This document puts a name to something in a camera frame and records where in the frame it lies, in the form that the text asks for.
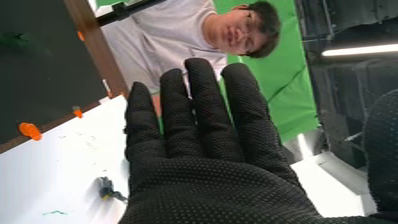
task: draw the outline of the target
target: green backdrop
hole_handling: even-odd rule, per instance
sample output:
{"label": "green backdrop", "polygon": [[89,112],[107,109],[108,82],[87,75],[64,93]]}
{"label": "green backdrop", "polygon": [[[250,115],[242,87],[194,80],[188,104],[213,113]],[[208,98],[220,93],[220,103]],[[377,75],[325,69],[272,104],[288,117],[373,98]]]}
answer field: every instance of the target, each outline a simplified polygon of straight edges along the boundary
{"label": "green backdrop", "polygon": [[[103,5],[115,0],[98,0]],[[240,4],[250,4],[256,0],[215,0],[219,13],[226,13]],[[302,38],[298,31],[298,19],[293,0],[268,0],[279,10],[282,20],[281,44],[265,59],[229,56],[229,63],[247,64],[265,94],[272,120],[286,142],[300,133],[318,126],[316,107],[309,72],[304,58]]]}

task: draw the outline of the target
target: orange clip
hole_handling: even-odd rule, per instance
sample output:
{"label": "orange clip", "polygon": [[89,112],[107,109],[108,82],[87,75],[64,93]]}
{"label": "orange clip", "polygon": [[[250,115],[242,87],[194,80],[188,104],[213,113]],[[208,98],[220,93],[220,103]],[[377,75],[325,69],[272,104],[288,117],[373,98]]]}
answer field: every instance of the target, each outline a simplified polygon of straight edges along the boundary
{"label": "orange clip", "polygon": [[80,107],[73,107],[73,113],[78,118],[83,118],[83,112],[82,112]]}
{"label": "orange clip", "polygon": [[34,124],[30,123],[21,123],[20,124],[20,132],[21,134],[30,137],[36,141],[41,140],[41,131],[39,131],[39,128],[36,127]]}
{"label": "orange clip", "polygon": [[78,31],[78,39],[85,41],[83,33]]}

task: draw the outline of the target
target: gloved hand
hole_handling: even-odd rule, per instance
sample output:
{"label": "gloved hand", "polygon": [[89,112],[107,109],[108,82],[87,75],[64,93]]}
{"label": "gloved hand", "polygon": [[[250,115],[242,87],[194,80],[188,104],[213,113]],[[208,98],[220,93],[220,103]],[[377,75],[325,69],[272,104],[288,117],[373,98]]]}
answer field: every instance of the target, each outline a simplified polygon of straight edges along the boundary
{"label": "gloved hand", "polygon": [[163,136],[147,88],[140,83],[131,88],[130,202],[119,223],[391,223],[378,218],[322,218],[281,153],[245,65],[229,65],[222,72],[233,123],[210,63],[190,59],[185,66],[192,100],[181,71],[169,71],[160,80]]}

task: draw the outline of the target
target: light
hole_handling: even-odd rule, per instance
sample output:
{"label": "light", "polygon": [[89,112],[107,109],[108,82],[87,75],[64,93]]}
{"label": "light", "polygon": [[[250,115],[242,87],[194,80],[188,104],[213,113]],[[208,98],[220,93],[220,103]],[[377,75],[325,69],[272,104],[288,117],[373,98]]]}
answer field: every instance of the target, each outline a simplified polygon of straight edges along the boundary
{"label": "light", "polygon": [[396,51],[398,51],[398,44],[389,44],[389,45],[378,45],[371,47],[357,47],[357,48],[346,48],[339,50],[329,50],[322,53],[322,55],[325,57],[332,57],[332,56],[375,54],[375,53],[386,53],[386,52],[396,52]]}
{"label": "light", "polygon": [[298,138],[297,139],[298,139],[298,147],[300,147],[302,159],[306,159],[306,158],[314,156],[314,153],[313,153],[311,147],[307,145],[307,140],[306,140],[304,134],[298,134]]}

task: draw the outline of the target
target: table surface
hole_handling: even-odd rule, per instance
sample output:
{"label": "table surface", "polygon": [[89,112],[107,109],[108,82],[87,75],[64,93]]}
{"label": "table surface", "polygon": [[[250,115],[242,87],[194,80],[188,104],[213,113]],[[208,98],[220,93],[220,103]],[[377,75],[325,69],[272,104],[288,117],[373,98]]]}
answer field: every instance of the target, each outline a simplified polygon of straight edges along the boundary
{"label": "table surface", "polygon": [[0,10],[0,153],[28,140],[21,122],[46,132],[75,118],[73,106],[87,111],[107,95],[128,94],[87,1],[12,2]]}

